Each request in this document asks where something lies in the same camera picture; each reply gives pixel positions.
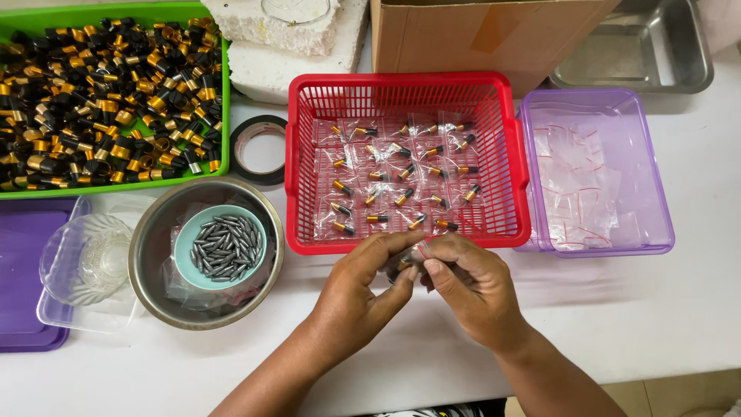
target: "glass bowl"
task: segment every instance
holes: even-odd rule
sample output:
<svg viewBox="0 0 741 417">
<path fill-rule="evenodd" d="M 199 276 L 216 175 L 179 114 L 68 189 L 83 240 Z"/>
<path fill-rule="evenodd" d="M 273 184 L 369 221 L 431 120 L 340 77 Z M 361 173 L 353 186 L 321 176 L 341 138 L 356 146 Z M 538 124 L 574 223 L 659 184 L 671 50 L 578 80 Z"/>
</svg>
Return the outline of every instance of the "glass bowl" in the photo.
<svg viewBox="0 0 741 417">
<path fill-rule="evenodd" d="M 89 214 L 57 230 L 41 254 L 49 294 L 72 306 L 99 303 L 128 282 L 131 229 L 106 214 Z"/>
</svg>

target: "purple plastic container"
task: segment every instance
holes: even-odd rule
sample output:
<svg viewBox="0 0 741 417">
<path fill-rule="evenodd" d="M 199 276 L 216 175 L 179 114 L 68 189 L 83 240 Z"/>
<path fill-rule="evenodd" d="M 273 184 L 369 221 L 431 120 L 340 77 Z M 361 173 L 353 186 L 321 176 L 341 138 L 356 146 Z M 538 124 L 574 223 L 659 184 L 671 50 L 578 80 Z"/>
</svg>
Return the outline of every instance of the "purple plastic container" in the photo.
<svg viewBox="0 0 741 417">
<path fill-rule="evenodd" d="M 0 204 L 0 353 L 46 352 L 60 347 L 70 330 L 36 317 L 44 285 L 39 258 L 49 237 L 70 218 L 77 197 L 9 200 Z M 72 306 L 59 303 L 66 315 Z"/>
<path fill-rule="evenodd" d="M 674 247 L 674 229 L 645 113 L 640 98 L 633 91 L 624 88 L 538 90 L 522 100 L 519 111 L 530 169 L 528 203 L 533 233 L 525 245 L 515 248 L 516 251 L 548 252 L 565 258 L 613 257 L 660 255 Z M 600 163 L 608 168 L 606 171 L 617 173 L 619 178 L 611 192 L 611 200 L 614 201 L 612 207 L 617 213 L 617 227 L 609 229 L 608 236 L 601 237 L 610 247 L 581 246 L 586 249 L 575 249 L 579 247 L 580 243 L 577 243 L 571 245 L 570 250 L 564 250 L 560 249 L 564 246 L 554 246 L 554 243 L 567 245 L 558 243 L 562 239 L 551 236 L 551 232 L 559 231 L 554 225 L 558 221 L 554 218 L 549 222 L 549 213 L 551 216 L 555 214 L 553 209 L 546 211 L 545 201 L 550 197 L 549 201 L 552 202 L 553 198 L 544 197 L 544 193 L 551 191 L 542 184 L 542 180 L 548 179 L 550 185 L 550 181 L 555 179 L 550 178 L 550 174 L 541 178 L 538 152 L 542 151 L 538 146 L 543 146 L 543 140 L 542 137 L 536 137 L 534 131 L 546 130 L 543 126 L 564 126 L 567 129 L 571 129 L 569 126 L 589 126 L 589 130 L 599 132 L 600 151 L 603 153 Z M 547 129 L 555 131 L 556 127 Z"/>
</svg>

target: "clear plastic container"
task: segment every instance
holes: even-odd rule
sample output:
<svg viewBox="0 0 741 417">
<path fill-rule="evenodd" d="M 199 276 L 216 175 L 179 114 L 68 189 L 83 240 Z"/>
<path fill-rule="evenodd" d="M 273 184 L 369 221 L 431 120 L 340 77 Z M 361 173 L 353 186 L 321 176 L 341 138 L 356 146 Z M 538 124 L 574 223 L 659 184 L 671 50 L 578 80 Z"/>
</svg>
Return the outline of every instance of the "clear plastic container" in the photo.
<svg viewBox="0 0 741 417">
<path fill-rule="evenodd" d="M 613 257 L 674 247 L 645 113 L 633 91 L 533 91 L 519 110 L 533 231 L 516 251 Z"/>
<path fill-rule="evenodd" d="M 86 214 L 107 214 L 134 230 L 154 201 L 154 198 L 130 193 L 82 196 L 72 211 L 70 222 Z M 42 323 L 100 333 L 120 331 L 143 311 L 128 278 L 122 288 L 97 303 L 72 307 L 56 300 L 45 289 L 36 307 L 36 315 Z"/>
</svg>

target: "white table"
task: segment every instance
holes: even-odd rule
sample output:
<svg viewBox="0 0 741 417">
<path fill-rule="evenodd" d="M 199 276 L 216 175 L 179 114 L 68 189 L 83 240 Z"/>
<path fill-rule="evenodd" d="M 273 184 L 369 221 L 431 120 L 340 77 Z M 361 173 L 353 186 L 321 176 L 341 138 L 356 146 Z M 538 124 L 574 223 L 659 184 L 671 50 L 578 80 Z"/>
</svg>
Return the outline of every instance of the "white table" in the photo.
<svg viewBox="0 0 741 417">
<path fill-rule="evenodd" d="M 366 45 L 361 68 L 369 58 Z M 677 233 L 673 251 L 597 260 L 496 251 L 511 266 L 528 321 L 601 384 L 741 367 L 738 51 L 717 56 L 715 71 L 696 96 L 644 98 Z M 232 126 L 266 113 L 286 117 L 281 106 L 234 99 Z M 283 188 L 262 190 L 285 221 Z M 269 296 L 225 328 L 188 332 L 147 313 L 117 335 L 72 331 L 53 352 L 0 355 L 0 415 L 206 415 L 311 311 L 339 259 L 287 252 Z M 302 414 L 511 394 L 492 355 L 437 293 L 418 286 L 376 340 L 315 386 Z"/>
</svg>

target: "black tape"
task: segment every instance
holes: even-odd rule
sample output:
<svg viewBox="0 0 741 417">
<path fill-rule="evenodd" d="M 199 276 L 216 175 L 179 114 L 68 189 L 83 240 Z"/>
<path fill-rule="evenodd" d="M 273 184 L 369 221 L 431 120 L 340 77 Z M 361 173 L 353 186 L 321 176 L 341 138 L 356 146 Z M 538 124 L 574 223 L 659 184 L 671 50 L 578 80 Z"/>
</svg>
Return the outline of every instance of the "black tape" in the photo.
<svg viewBox="0 0 741 417">
<path fill-rule="evenodd" d="M 232 132 L 229 137 L 229 147 L 231 150 L 229 159 L 229 170 L 235 171 L 240 177 L 257 185 L 277 185 L 285 181 L 285 162 L 280 168 L 271 172 L 254 172 L 247 169 L 245 164 L 239 160 L 242 155 L 241 147 L 250 141 L 256 135 L 263 132 L 277 132 L 285 136 L 285 127 L 288 121 L 271 114 L 248 119 Z"/>
</svg>

